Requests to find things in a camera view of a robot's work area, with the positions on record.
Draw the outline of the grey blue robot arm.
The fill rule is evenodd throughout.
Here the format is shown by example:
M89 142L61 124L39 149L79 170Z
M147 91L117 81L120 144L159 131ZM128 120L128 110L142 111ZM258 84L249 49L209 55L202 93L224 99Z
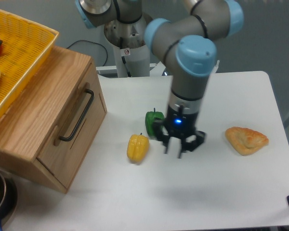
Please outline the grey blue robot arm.
M193 151L206 134L195 127L206 85L216 62L214 41L237 33L244 24L234 0L186 0L189 16L175 23L151 19L139 0L78 0L76 7L86 27L104 26L112 44L119 77L149 73L155 55L172 74L164 119L154 119L156 139L165 146L172 137L181 153Z

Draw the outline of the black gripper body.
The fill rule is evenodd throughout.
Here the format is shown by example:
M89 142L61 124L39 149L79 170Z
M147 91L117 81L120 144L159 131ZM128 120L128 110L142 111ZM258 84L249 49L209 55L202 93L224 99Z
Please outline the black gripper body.
M184 143L185 152L194 151L204 143L206 133L199 131L195 127L198 113L185 114L185 107L179 106L176 111L170 106L167 109L167 115L163 120L156 119L153 123L153 130L158 141L164 142L171 137L178 138Z

